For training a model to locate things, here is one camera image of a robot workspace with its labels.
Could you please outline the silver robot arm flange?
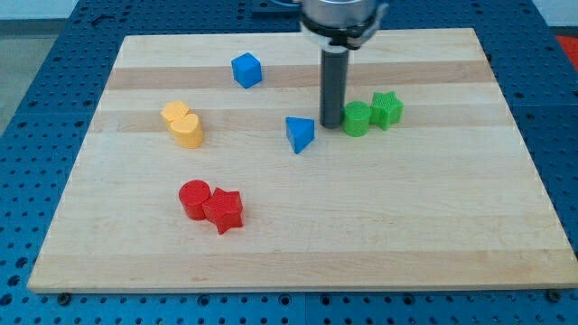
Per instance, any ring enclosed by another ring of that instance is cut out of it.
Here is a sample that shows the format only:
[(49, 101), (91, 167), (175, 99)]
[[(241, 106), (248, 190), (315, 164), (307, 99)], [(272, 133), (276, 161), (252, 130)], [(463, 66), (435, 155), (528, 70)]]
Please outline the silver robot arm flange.
[(378, 0), (302, 0), (303, 34), (322, 51), (356, 51), (380, 28), (388, 8)]

